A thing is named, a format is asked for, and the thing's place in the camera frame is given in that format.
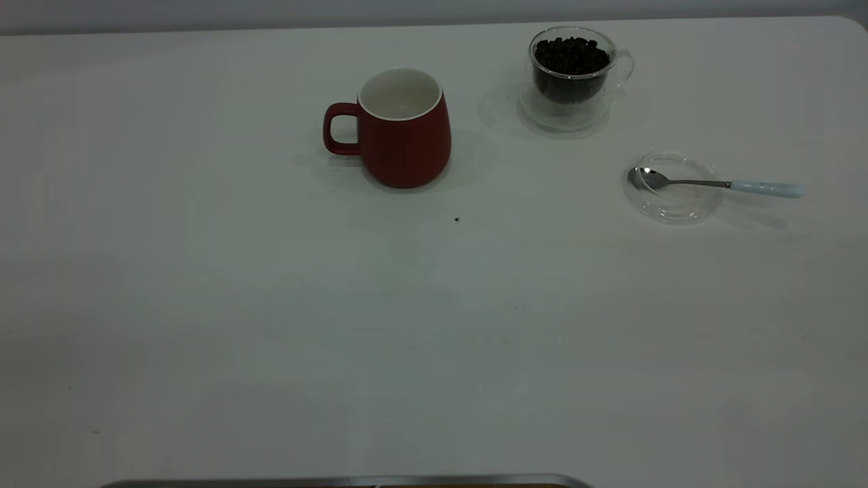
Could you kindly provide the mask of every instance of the double-walled glass cup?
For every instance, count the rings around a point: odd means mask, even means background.
[[[536,46],[580,37],[596,42],[608,54],[609,63],[585,75],[558,73],[536,59]],[[629,51],[615,47],[600,32],[576,26],[558,26],[537,34],[528,47],[528,84],[519,100],[524,112],[536,123],[557,130],[584,129],[606,114],[615,90],[633,74],[635,61]]]

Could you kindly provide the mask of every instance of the glass saucer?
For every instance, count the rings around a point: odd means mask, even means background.
[[[714,167],[677,151],[652,151],[638,165],[624,171],[622,184],[627,200],[643,214],[666,224],[693,224],[706,219],[720,206],[722,188],[669,185],[651,189],[641,177],[631,181],[630,170],[651,168],[669,180],[719,180]]]

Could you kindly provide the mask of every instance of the coffee bean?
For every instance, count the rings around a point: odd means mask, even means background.
[[[534,58],[541,66],[562,75],[587,75],[606,68],[611,61],[597,41],[581,37],[556,38],[540,41],[534,48]],[[534,82],[540,92],[552,102],[579,103],[595,96],[606,81],[606,73],[586,79],[571,80],[534,69]]]
[[[544,67],[564,75],[587,75],[608,66],[608,53],[597,48],[597,41],[581,37],[537,43],[536,60]]]

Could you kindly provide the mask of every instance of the spoon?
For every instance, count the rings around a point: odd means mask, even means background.
[[[657,173],[651,168],[633,168],[627,174],[627,178],[638,189],[643,189],[644,182],[648,188],[659,190],[669,185],[702,185],[704,187],[729,188],[738,192],[755,193],[759,195],[783,196],[785,198],[799,198],[805,194],[805,187],[790,185],[787,183],[766,183],[764,181],[708,181],[708,180],[670,180],[666,176]]]

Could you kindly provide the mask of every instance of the white table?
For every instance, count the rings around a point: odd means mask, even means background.
[[[588,23],[637,69],[579,139],[516,116],[549,25],[0,39],[0,484],[864,486],[868,35]],[[449,102],[425,191],[320,140],[392,65]],[[808,194],[663,226],[655,148]]]

